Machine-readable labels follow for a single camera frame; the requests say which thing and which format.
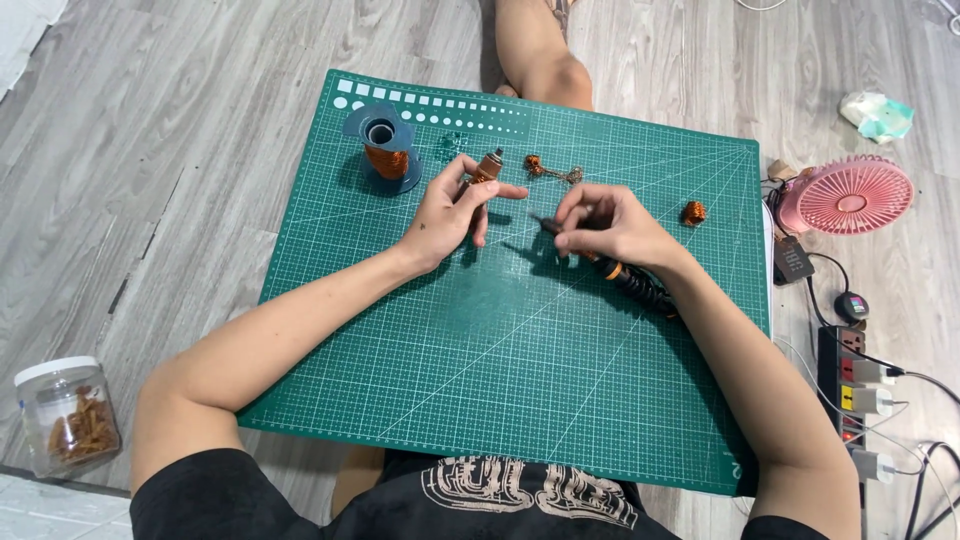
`copper wire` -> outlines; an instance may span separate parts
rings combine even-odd
[[[364,145],[367,157],[373,168],[387,180],[400,180],[407,174],[410,158],[406,152],[388,152],[380,148]]]
[[[537,156],[536,154],[531,154],[527,156],[525,160],[523,160],[523,168],[526,169],[527,172],[529,172],[533,176],[540,176],[540,175],[546,174],[553,177],[557,177],[560,180],[563,180],[564,182],[570,185],[579,184],[584,180],[583,167],[577,165],[572,169],[570,169],[570,172],[562,173],[560,171],[555,171],[555,170],[544,167],[540,163],[540,156]]]
[[[690,227],[700,225],[707,219],[707,208],[699,201],[690,201],[681,213],[681,219]]]

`gray laminate floor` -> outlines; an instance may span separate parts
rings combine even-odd
[[[151,368],[255,304],[328,67],[490,89],[491,4],[72,1],[0,104],[2,464],[27,464],[12,374],[57,356],[104,362],[129,435]],[[797,167],[859,153],[899,163],[918,188],[899,222],[804,243],[843,260],[869,299],[868,352],[960,388],[960,37],[946,21],[934,0],[788,0],[765,13],[733,0],[582,0],[570,43],[601,112],[752,137]],[[861,138],[836,113],[855,89],[916,108],[914,131],[888,147]],[[839,283],[822,268],[822,297]],[[775,300],[776,335],[811,356],[806,293]],[[932,386],[902,380],[896,398],[910,409],[884,432],[909,448],[960,445],[960,411]],[[294,507],[325,523],[345,447],[245,440]],[[870,446],[919,466],[878,437]],[[957,472],[936,463],[955,487]],[[128,464],[123,454],[81,480],[125,488]],[[924,507],[946,507],[927,486]],[[871,485],[871,538],[902,536],[913,487]],[[737,538],[750,503],[643,495],[689,538]],[[951,535],[947,523],[934,537]]]

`leg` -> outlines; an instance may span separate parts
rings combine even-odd
[[[589,73],[570,54],[564,39],[570,4],[569,0],[496,0],[496,50],[520,96],[593,110]]]

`spool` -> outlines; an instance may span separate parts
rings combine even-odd
[[[423,163],[413,146],[416,128],[400,120],[391,103],[355,110],[344,122],[344,135],[360,139],[364,154],[360,172],[375,191],[398,195],[413,189]]]

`white lid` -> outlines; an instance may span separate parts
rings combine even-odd
[[[93,356],[71,356],[70,358],[59,358],[56,360],[50,360],[49,362],[43,362],[42,364],[37,364],[36,366],[28,367],[27,369],[21,371],[20,373],[13,376],[13,385],[19,386],[24,382],[35,379],[41,375],[46,375],[48,373],[53,373],[55,371],[61,371],[64,369],[70,369],[74,367],[87,367],[87,366],[99,366],[97,359]]]

